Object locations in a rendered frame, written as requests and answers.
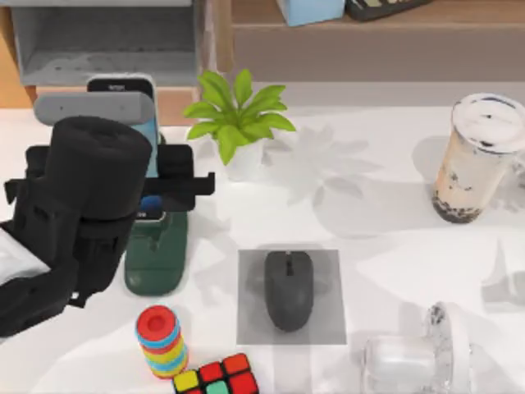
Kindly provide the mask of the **black and blue smartphone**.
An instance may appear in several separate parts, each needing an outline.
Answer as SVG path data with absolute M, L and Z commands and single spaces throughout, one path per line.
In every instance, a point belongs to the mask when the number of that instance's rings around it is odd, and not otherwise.
M 156 86 L 152 76 L 144 73 L 98 74 L 87 83 L 89 92 L 109 92 L 110 94 L 128 95 L 138 99 L 139 115 L 132 128 L 144 136 L 152 147 L 146 177 L 158 178 L 158 144 L 160 134 L 157 120 Z

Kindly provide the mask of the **green plant in white pot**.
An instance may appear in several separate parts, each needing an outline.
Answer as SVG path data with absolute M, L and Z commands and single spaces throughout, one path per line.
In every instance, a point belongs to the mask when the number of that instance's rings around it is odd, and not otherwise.
M 295 132 L 296 127 L 283 112 L 284 85 L 268 85 L 255 91 L 253 75 L 240 71 L 229 83 L 215 71 L 198 77 L 202 97 L 184 110 L 196 121 L 186 138 L 209 137 L 217 146 L 218 157 L 231 181 L 249 181 L 263 164 L 264 144 L 275 131 Z

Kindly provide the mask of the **dark green phone stand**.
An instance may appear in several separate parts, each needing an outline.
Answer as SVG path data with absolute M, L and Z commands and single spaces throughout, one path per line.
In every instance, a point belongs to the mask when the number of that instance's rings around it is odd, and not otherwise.
M 186 212 L 169 212 L 162 198 L 146 195 L 132 227 L 124 258 L 124 281 L 137 296 L 164 296 L 183 277 L 188 245 Z

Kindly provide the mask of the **wooden cupboard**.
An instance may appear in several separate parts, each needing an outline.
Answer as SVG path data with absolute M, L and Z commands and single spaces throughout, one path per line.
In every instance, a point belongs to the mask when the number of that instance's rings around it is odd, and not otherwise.
M 11 10 L 0 7 L 0 109 L 32 108 L 36 97 L 34 86 L 20 82 Z

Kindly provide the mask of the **grey pierced drawer inside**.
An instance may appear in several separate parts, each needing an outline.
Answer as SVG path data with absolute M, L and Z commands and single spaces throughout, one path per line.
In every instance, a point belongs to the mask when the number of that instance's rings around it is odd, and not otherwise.
M 81 86 L 95 74 L 144 73 L 190 86 L 200 68 L 202 0 L 1 0 L 21 83 Z

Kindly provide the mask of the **dark grey computer mouse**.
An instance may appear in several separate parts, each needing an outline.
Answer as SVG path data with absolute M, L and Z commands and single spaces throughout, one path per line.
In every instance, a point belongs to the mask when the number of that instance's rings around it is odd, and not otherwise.
M 303 250 L 272 250 L 264 260 L 264 297 L 274 326 L 295 332 L 309 320 L 314 305 L 314 271 Z

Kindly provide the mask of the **stack of coloured rings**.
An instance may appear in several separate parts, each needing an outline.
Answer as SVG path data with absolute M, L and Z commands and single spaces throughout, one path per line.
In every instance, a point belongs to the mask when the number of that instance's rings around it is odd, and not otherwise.
M 144 309 L 135 323 L 135 335 L 152 373 L 172 379 L 184 371 L 189 351 L 182 335 L 180 320 L 165 305 Z

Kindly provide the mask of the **colourful puzzle cube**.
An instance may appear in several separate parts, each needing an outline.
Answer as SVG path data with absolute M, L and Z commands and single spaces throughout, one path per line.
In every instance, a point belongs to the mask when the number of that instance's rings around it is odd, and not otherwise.
M 174 394 L 260 394 L 249 358 L 237 353 L 172 379 Z

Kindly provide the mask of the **grey square mouse pad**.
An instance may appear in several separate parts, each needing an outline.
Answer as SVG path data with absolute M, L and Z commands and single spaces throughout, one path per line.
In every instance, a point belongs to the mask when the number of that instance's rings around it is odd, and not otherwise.
M 271 321 L 264 297 L 264 260 L 272 250 L 241 250 L 238 266 L 237 343 L 239 345 L 344 345 L 345 308 L 337 250 L 310 249 L 314 305 L 308 322 L 283 332 Z

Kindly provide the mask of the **light blue box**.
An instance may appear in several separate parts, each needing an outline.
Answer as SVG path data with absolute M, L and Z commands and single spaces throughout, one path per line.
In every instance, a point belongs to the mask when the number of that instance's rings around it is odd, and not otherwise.
M 288 26 L 301 26 L 339 19 L 345 0 L 276 0 Z

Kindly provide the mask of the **wooden open shelf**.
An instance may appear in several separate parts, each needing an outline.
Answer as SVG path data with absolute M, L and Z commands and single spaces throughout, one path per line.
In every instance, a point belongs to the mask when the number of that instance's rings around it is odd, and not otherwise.
M 525 0 L 433 0 L 379 21 L 290 27 L 276 0 L 207 0 L 220 71 L 257 81 L 525 81 Z

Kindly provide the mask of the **dark patterned book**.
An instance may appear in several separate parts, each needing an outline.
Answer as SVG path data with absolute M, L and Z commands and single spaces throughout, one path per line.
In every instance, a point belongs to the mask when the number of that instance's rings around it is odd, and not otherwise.
M 375 21 L 426 6 L 433 0 L 345 0 L 345 12 L 359 22 Z

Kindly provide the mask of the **clear plastic cup with lid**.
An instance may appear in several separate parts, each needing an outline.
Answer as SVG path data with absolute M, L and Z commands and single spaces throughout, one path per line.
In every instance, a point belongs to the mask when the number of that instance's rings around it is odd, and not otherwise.
M 472 394 L 471 346 L 464 313 L 437 302 L 418 337 L 380 335 L 367 340 L 360 394 Z

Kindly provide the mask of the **bubble tea cup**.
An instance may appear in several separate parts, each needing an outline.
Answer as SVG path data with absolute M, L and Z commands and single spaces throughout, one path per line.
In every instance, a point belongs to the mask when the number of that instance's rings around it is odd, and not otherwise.
M 454 104 L 450 120 L 431 202 L 447 222 L 466 224 L 486 209 L 525 153 L 525 106 L 500 94 L 469 94 Z

